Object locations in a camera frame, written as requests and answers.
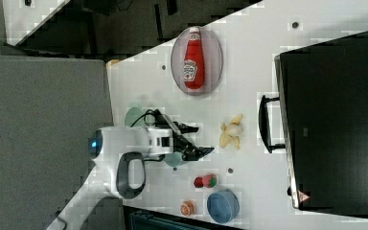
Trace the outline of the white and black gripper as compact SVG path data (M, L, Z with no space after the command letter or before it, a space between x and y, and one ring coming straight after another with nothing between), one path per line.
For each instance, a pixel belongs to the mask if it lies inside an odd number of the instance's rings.
M147 126L146 130L149 135L149 152L146 157L154 158L174 152L183 152L192 144L183 134L197 133L198 127L185 124L177 126L175 123L156 123L154 126ZM212 147L189 147L185 150L185 160L197 161L213 150Z

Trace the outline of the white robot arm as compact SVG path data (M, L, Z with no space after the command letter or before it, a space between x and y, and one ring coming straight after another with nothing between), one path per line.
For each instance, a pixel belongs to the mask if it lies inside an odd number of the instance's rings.
M161 161L178 153L184 161L197 161L211 153L212 147L198 147L185 135L195 126L177 122L158 122L153 126L107 126L89 141L93 169L78 191L48 224L46 230L80 230L96 205L106 197L134 199L146 182L132 185L133 176L146 177L145 160Z

